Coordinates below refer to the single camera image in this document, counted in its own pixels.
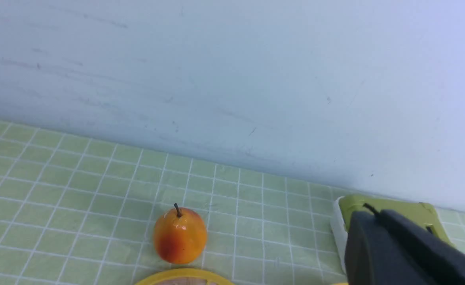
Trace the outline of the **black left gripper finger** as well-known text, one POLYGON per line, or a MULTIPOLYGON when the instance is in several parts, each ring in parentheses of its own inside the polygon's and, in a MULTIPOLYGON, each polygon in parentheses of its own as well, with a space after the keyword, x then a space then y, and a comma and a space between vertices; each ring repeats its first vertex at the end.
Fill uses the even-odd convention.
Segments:
POLYGON ((350 285, 465 285, 465 254, 391 209, 365 203, 345 248, 350 285))

